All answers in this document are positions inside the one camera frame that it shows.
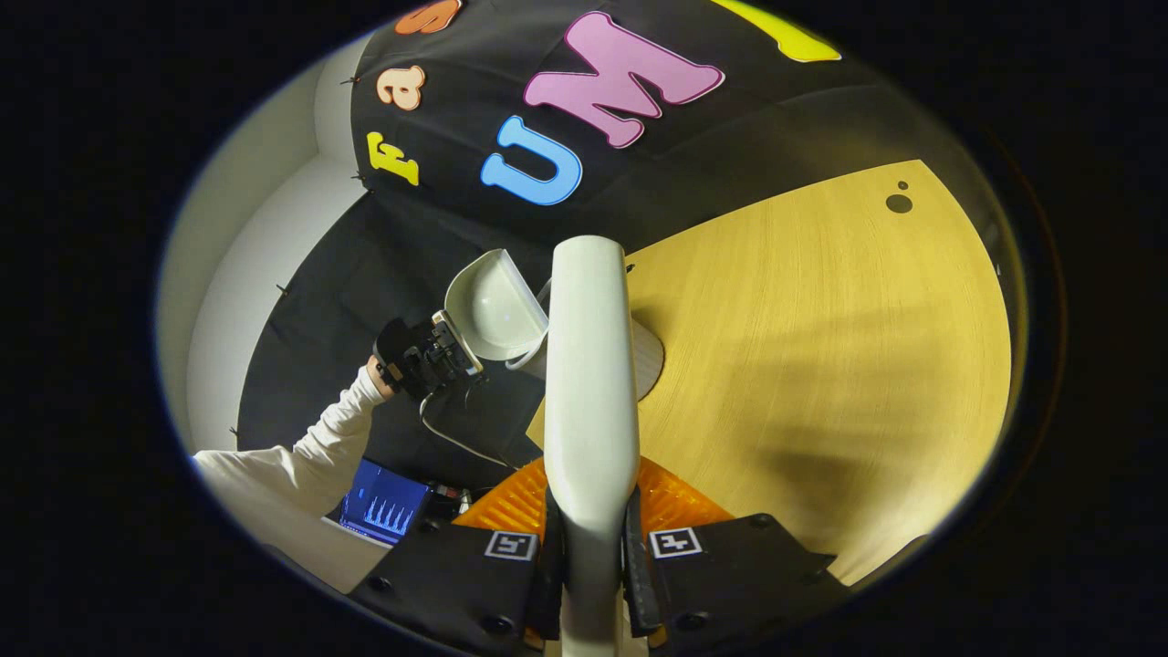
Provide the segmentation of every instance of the white sleeve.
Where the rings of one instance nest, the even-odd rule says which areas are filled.
[[[251,451],[203,450],[195,454],[195,463],[220,486],[259,484],[319,518],[335,509],[353,485],[369,442],[373,409],[384,401],[362,366],[356,381],[320,414],[320,421],[292,451],[281,445]]]

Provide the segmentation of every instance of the foam letter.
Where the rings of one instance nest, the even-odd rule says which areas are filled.
[[[617,118],[602,108],[661,117],[661,108],[645,92],[633,74],[661,90],[661,98],[681,105],[701,98],[725,79],[710,65],[698,65],[618,27],[603,12],[576,19],[564,33],[564,42],[584,57],[597,75],[541,72],[527,83],[523,101],[529,105],[554,105],[600,129],[609,145],[624,148],[645,132],[634,118]]]
[[[384,139],[380,132],[370,132],[366,136],[369,143],[369,164],[374,168],[385,170],[401,175],[410,181],[410,185],[418,186],[418,162],[402,159],[405,153],[389,144],[382,144]]]
[[[377,97],[387,105],[412,110],[422,103],[422,91],[418,88],[425,83],[426,74],[422,67],[385,69],[377,76]]]
[[[510,117],[499,129],[500,146],[522,146],[533,153],[543,155],[556,165],[556,175],[549,180],[538,180],[503,161],[499,153],[492,153],[482,164],[479,179],[484,185],[496,185],[512,194],[537,206],[552,206],[572,195],[580,184],[584,166],[576,153],[557,141],[552,141],[538,132],[526,127],[523,119]]]
[[[454,20],[454,14],[463,8],[463,0],[442,0],[433,5],[426,5],[412,14],[402,16],[394,26],[397,34],[433,34],[446,29],[450,21]]]
[[[828,62],[842,60],[835,48],[818,41],[787,21],[751,7],[738,0],[714,0],[765,32],[779,44],[779,51],[797,62]]]

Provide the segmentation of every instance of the wooden table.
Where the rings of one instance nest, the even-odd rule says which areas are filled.
[[[912,209],[892,212],[894,194]],[[632,316],[666,354],[638,404],[641,454],[837,554],[843,583],[931,532],[986,465],[1009,388],[1006,306],[924,162],[781,194],[627,262]],[[543,445],[542,406],[528,436]]]

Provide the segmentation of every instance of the blue letter u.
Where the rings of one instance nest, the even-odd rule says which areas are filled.
[[[568,146],[552,141],[538,132],[523,126],[523,119],[510,117],[499,129],[500,146],[522,146],[543,155],[556,165],[556,175],[550,180],[538,180],[503,161],[499,153],[492,153],[482,164],[479,179],[484,185],[496,185],[512,194],[537,206],[554,206],[572,195],[580,184],[584,166]]]

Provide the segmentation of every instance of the blue screen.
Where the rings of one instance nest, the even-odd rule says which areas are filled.
[[[341,502],[340,525],[396,545],[419,516],[430,487],[362,459]]]

